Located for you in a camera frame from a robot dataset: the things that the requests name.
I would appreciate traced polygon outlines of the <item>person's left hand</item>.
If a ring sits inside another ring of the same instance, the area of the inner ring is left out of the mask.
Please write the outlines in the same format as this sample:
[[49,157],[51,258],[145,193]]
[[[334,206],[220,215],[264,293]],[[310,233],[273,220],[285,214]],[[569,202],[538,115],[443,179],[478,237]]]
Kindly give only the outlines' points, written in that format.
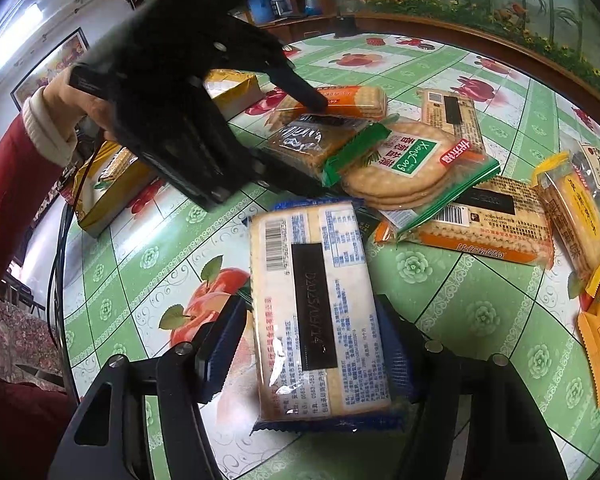
[[97,96],[71,87],[72,72],[72,67],[66,68],[43,89],[42,97],[50,120],[61,137],[69,141],[74,137],[78,122],[88,116],[104,130],[106,140],[115,141],[111,105]]

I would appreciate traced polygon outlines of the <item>red sleeve forearm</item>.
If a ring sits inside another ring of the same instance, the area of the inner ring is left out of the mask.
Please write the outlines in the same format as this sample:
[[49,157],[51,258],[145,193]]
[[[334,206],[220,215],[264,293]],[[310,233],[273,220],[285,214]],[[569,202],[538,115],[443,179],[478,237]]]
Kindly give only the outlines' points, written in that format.
[[0,281],[75,148],[76,135],[60,132],[38,89],[0,141]]

